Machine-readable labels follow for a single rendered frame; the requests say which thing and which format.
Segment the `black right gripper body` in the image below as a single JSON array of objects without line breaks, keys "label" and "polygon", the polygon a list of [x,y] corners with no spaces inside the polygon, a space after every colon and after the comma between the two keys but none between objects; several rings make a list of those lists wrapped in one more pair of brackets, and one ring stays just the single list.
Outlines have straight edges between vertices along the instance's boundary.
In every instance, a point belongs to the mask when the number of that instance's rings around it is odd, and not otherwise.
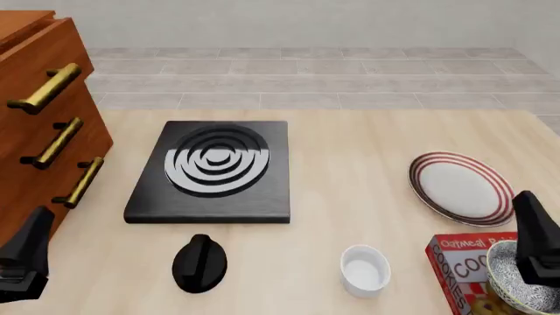
[{"label": "black right gripper body", "polygon": [[533,256],[517,262],[522,280],[530,285],[560,287],[560,266],[548,268]]}]

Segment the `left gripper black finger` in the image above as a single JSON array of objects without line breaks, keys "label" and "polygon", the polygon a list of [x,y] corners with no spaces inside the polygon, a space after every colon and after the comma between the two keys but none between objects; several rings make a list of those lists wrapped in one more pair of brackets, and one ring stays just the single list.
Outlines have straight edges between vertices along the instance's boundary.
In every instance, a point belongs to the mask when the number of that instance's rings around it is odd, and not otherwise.
[{"label": "left gripper black finger", "polygon": [[34,209],[24,225],[0,247],[0,266],[47,267],[54,214],[46,206]]}]

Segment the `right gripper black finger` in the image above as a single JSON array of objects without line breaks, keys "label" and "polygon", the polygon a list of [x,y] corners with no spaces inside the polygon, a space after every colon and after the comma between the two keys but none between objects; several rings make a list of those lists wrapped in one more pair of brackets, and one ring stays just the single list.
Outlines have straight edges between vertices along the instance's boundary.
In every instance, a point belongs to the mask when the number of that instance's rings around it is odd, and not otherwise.
[{"label": "right gripper black finger", "polygon": [[513,198],[517,224],[517,258],[560,263],[560,226],[531,191]]}]

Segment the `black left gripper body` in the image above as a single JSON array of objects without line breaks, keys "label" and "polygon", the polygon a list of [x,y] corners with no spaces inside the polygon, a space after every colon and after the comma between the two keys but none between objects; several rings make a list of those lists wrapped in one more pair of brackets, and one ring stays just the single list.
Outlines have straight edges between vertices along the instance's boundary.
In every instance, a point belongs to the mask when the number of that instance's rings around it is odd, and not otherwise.
[{"label": "black left gripper body", "polygon": [[0,259],[0,301],[39,299],[48,277],[18,262]]}]

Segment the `black patterned bowl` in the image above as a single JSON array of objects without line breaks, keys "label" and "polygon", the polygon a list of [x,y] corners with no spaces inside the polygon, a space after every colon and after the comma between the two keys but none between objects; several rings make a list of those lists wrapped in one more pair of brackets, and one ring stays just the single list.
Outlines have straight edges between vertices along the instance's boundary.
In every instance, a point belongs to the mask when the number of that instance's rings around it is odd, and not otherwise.
[{"label": "black patterned bowl", "polygon": [[506,304],[529,315],[560,315],[560,288],[527,284],[516,264],[517,241],[498,241],[486,254],[493,291]]}]

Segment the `white plate with red rings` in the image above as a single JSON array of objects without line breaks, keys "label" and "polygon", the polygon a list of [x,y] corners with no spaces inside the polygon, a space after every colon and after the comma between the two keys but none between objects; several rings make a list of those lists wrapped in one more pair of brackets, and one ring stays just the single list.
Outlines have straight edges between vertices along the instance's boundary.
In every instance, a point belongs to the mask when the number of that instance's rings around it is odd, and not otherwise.
[{"label": "white plate with red rings", "polygon": [[498,227],[514,217],[515,192],[493,167],[465,154],[429,151],[415,157],[409,185],[427,207],[450,220]]}]

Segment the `red cookies box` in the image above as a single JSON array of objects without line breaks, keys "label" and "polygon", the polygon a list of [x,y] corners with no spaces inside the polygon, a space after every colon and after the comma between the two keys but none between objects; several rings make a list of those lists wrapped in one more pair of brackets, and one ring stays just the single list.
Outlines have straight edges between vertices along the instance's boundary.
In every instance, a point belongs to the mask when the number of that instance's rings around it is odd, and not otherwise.
[{"label": "red cookies box", "polygon": [[497,296],[488,282],[487,251],[517,233],[437,234],[425,248],[453,315],[524,315]]}]

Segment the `flat black stove plate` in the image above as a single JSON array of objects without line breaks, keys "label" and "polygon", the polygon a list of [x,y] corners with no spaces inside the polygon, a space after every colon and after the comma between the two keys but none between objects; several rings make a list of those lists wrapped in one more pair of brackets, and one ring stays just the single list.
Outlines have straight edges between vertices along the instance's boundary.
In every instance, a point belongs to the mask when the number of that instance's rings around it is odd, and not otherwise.
[{"label": "flat black stove plate", "polygon": [[286,121],[166,122],[128,223],[289,223]]}]

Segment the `wooden drawer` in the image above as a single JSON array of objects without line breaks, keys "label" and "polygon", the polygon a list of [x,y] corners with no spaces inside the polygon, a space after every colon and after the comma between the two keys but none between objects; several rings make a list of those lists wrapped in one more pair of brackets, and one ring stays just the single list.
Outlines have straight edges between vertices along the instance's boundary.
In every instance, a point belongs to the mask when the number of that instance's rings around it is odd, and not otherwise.
[{"label": "wooden drawer", "polygon": [[34,209],[47,207],[54,213],[50,234],[53,235],[69,209],[52,199],[68,196],[79,183],[84,168],[81,162],[105,157],[113,141],[79,139],[70,143],[47,170],[38,170],[18,159],[0,164],[0,246],[3,246],[24,224]]},{"label": "wooden drawer", "polygon": [[[40,156],[62,132],[55,123],[69,124],[80,119],[82,125],[72,131],[48,166],[37,168],[22,164]],[[79,162],[104,157],[113,144],[111,135],[85,83],[72,83],[38,115],[27,115],[20,109],[7,108],[0,113],[0,184],[43,180],[49,175],[65,177],[79,169]]]}]

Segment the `round black stove knob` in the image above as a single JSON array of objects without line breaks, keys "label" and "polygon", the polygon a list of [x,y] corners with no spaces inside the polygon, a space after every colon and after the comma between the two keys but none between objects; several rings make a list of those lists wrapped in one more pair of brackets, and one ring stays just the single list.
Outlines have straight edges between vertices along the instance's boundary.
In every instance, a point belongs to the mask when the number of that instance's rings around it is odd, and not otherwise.
[{"label": "round black stove knob", "polygon": [[171,273],[176,285],[187,293],[215,288],[228,269],[224,248],[207,234],[196,234],[175,256]]}]

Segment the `small white ramekin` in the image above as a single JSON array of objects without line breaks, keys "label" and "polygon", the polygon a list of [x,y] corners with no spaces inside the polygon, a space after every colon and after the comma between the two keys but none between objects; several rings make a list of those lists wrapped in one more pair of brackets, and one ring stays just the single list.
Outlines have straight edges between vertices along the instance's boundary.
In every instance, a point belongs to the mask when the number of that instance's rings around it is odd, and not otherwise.
[{"label": "small white ramekin", "polygon": [[363,244],[350,246],[341,254],[339,269],[343,287],[356,298],[378,296],[391,278],[387,257],[377,248]]}]

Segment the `wooden drawer pulled slightly open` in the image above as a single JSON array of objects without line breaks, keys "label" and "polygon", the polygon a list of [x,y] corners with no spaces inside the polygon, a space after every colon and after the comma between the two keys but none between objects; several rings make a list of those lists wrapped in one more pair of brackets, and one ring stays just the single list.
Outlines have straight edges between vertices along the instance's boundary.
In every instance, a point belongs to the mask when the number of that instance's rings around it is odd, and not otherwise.
[{"label": "wooden drawer pulled slightly open", "polygon": [[85,83],[94,68],[69,17],[42,20],[22,36],[1,45],[0,113],[8,109],[8,100],[26,99],[49,81],[46,70],[70,63],[81,68],[81,74],[72,83]]}]

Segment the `wooden cabinet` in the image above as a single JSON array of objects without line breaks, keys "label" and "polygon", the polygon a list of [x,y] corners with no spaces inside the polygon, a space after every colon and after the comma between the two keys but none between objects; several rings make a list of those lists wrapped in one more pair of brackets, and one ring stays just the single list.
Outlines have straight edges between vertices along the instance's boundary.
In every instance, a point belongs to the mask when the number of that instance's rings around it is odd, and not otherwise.
[{"label": "wooden cabinet", "polygon": [[51,10],[0,10],[0,46],[22,36],[42,20],[63,18],[56,17]]}]

